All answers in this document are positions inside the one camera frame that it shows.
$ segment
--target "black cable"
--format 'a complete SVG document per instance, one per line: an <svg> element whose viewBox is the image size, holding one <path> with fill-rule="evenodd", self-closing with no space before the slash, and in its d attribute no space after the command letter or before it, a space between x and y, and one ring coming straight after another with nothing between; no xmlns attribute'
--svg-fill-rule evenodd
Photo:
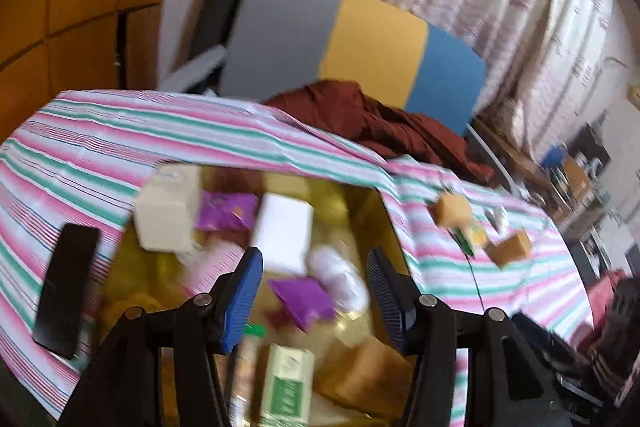
<svg viewBox="0 0 640 427"><path fill-rule="evenodd" d="M476 280L476 274L474 273L474 267L469 260L469 256L465 253L466 262L469 264L469 270L471 270L471 277L474 278L474 283L476 284L476 291L478 292L478 298L480 299L480 305L482 306L482 313L486 310L484 309L484 302L482 302L482 296L480 295L480 286L478 286L478 281Z"/></svg>

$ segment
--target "green label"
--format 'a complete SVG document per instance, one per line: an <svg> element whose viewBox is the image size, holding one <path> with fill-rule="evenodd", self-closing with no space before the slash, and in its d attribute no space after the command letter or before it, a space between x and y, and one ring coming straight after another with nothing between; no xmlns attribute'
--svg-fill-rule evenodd
<svg viewBox="0 0 640 427"><path fill-rule="evenodd" d="M300 416L302 406L302 382L297 380L273 379L271 393L271 414Z"/></svg>

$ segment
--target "blue gripper pad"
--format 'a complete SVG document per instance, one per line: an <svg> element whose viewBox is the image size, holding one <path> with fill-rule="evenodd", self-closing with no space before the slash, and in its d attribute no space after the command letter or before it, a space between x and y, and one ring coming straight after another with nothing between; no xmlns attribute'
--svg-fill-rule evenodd
<svg viewBox="0 0 640 427"><path fill-rule="evenodd" d="M402 288L401 276L382 248L367 256L367 279L376 295L391 344L401 353L408 348L407 330L416 319L415 306Z"/></svg>
<svg viewBox="0 0 640 427"><path fill-rule="evenodd" d="M255 247L245 250L238 267L220 299L224 313L224 330L220 346L228 355L240 342L242 330L254 305L255 295L262 280L262 252Z"/></svg>

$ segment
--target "white box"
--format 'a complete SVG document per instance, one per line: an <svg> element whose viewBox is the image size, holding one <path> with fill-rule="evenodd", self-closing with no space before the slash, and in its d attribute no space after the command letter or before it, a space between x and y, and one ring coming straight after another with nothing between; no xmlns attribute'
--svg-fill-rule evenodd
<svg viewBox="0 0 640 427"><path fill-rule="evenodd" d="M201 197L200 166L162 165L134 201L133 221L140 246L175 253L193 250L193 225Z"/></svg>
<svg viewBox="0 0 640 427"><path fill-rule="evenodd" d="M313 217L306 201L271 192L262 197L251 246L262 252L265 271L306 275Z"/></svg>

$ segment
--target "plastic bottle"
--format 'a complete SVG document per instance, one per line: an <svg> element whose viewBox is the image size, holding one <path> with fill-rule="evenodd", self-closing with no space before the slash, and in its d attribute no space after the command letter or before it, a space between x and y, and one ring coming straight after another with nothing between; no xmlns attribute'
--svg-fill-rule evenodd
<svg viewBox="0 0 640 427"><path fill-rule="evenodd" d="M263 326L247 324L238 347L236 367L231 385L229 417L231 427L248 427L251 423L250 407L254 395L255 366L262 339L266 334Z"/></svg>

